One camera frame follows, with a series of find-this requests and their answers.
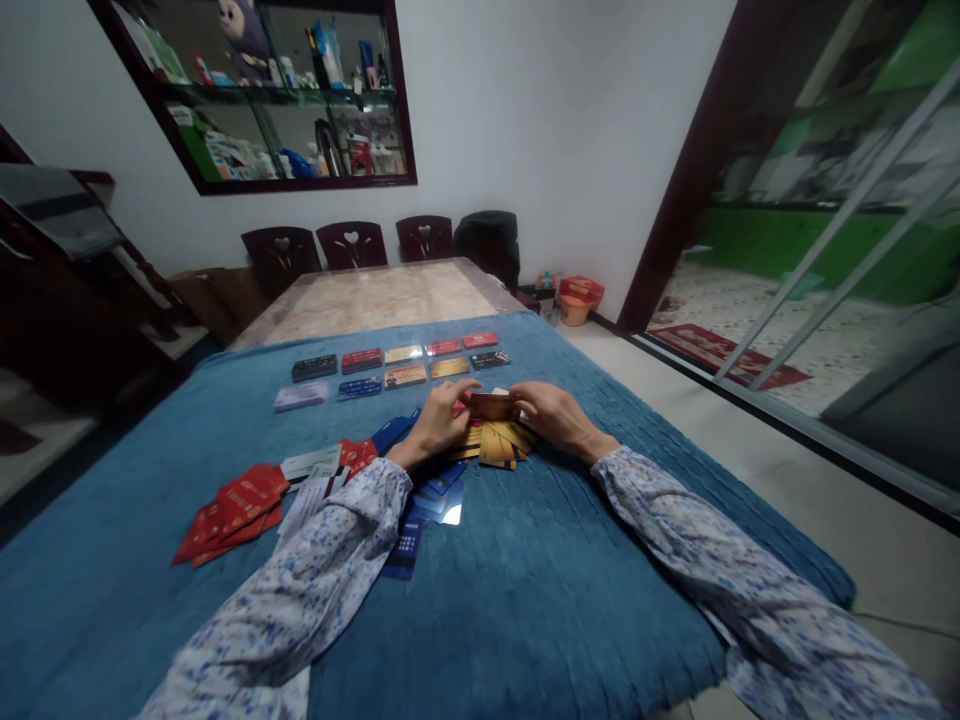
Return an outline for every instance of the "red doormat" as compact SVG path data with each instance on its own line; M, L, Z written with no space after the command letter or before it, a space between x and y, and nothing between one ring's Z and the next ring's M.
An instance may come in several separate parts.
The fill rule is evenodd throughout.
M692 323L660 330L648 330L647 332L668 345L672 345L677 350L682 350L696 360L706 363L714 370L719 370L730 353L737 349L737 343ZM769 363L770 358L766 355L747 350L737 360L737 364L730 369L727 377L741 385L749 385ZM772 390L776 387L809 380L811 377L813 376L802 373L794 367L781 365L770 376L770 379L763 384L763 389Z

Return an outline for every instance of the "person's right hand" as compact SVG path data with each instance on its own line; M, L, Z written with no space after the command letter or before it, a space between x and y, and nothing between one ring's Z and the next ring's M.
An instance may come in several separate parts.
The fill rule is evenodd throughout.
M620 447L613 435L600 432L573 399L556 385L525 382L510 388L517 407L546 440L594 465Z

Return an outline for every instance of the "blue tablecloth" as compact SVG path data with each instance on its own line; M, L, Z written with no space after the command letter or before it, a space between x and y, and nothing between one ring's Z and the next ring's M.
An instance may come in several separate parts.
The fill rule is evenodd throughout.
M477 373L488 388L568 388L599 425L850 603L853 583L830 557L536 315L389 328L211 358L14 538L0 552L3 714L137 712L275 544L270 531L198 570L171 567L197 508L254 463L369 437L440 382L274 414L295 361L481 331L513 358ZM327 379L331 390L343 380ZM546 443L516 472L471 463L461 525L428 524L412 581L376 583L314 665L310 716L636 717L718 683L717 635L587 477Z

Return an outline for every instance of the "marble tabletop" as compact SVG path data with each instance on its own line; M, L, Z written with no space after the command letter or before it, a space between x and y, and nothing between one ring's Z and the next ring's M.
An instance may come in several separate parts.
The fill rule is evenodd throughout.
M228 350L524 307L467 258L302 275Z

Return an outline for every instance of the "purple plush toy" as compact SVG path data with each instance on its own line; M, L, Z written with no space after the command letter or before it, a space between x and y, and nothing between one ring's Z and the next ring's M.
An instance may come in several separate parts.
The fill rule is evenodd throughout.
M270 43L253 0L220 0L220 27L233 46L233 62L250 85L270 84Z

